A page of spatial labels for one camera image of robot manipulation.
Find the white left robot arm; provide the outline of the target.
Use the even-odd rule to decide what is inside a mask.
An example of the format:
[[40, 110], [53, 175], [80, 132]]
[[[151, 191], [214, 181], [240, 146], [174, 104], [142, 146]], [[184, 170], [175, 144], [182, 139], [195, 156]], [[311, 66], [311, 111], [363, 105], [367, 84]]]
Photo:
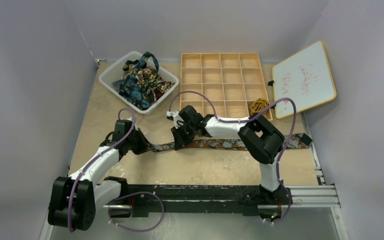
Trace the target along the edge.
[[140, 155], [150, 146], [133, 121], [117, 120], [114, 130], [84, 166], [69, 176], [59, 176], [53, 182], [48, 224], [67, 228], [70, 232], [86, 231], [98, 209], [111, 201], [118, 205], [126, 203], [129, 199], [127, 180], [104, 175], [128, 152]]

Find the brown floral tie pile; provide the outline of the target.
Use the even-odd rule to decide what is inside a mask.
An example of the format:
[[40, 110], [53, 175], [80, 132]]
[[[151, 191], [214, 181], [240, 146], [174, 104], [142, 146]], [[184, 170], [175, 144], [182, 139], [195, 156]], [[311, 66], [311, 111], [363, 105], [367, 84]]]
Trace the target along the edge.
[[[123, 66], [124, 74], [122, 78], [113, 82], [112, 87], [119, 93], [121, 89], [121, 81], [126, 79], [129, 74], [134, 71], [134, 67], [139, 62], [139, 60], [131, 61], [127, 60]], [[151, 102], [154, 103], [159, 100], [171, 87], [174, 86], [174, 82], [163, 79], [157, 72], [157, 70], [152, 66], [147, 66], [144, 64], [144, 67], [140, 67], [137, 75], [135, 76], [139, 87], [143, 87], [144, 84], [148, 84], [145, 89], [148, 93], [150, 91], [155, 95], [154, 100]]]

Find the blue floral tie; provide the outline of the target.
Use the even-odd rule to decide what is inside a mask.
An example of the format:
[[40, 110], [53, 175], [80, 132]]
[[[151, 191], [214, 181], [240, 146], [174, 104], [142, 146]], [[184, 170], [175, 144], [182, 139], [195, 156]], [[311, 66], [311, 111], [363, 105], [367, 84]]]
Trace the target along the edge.
[[123, 79], [120, 84], [121, 88], [119, 91], [119, 95], [127, 99], [129, 103], [133, 104], [140, 110], [149, 109], [153, 104], [152, 100], [154, 100], [154, 97], [155, 97], [152, 91], [150, 91], [150, 93], [146, 91], [146, 88], [148, 87], [148, 85], [151, 86], [151, 84], [145, 83], [144, 86], [139, 87], [138, 82], [135, 78], [135, 76], [138, 74], [138, 70], [140, 69], [140, 67], [144, 67], [145, 64], [147, 64], [147, 60], [149, 58], [152, 58], [153, 63], [155, 65], [155, 69], [157, 70], [157, 73], [158, 73], [159, 71], [158, 60], [152, 53], [147, 51], [140, 57], [140, 59], [138, 59], [139, 62], [133, 68], [133, 72], [130, 73], [127, 76], [127, 78]]

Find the whiteboard with wooden frame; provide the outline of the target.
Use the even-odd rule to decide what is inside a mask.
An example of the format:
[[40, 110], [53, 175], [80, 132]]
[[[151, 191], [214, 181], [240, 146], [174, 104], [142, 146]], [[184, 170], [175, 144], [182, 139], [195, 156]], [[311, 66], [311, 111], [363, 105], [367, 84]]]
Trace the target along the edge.
[[273, 99], [292, 99], [296, 112], [317, 107], [337, 96], [325, 43], [319, 40], [272, 68]]

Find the white plastic basket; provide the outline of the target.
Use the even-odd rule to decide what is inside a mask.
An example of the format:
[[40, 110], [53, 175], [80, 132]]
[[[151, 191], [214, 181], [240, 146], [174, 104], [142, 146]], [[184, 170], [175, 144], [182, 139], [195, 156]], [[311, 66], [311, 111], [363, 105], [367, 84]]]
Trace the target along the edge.
[[132, 51], [98, 77], [99, 82], [140, 114], [151, 114], [174, 91], [179, 79], [149, 51]]

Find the wooden compartment tray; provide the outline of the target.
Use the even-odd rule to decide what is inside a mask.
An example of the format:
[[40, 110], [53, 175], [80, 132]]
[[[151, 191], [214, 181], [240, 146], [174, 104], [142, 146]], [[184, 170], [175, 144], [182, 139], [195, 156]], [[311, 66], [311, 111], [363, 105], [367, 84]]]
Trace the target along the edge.
[[255, 101], [271, 102], [257, 53], [183, 53], [180, 91], [179, 107], [203, 116], [242, 118]]

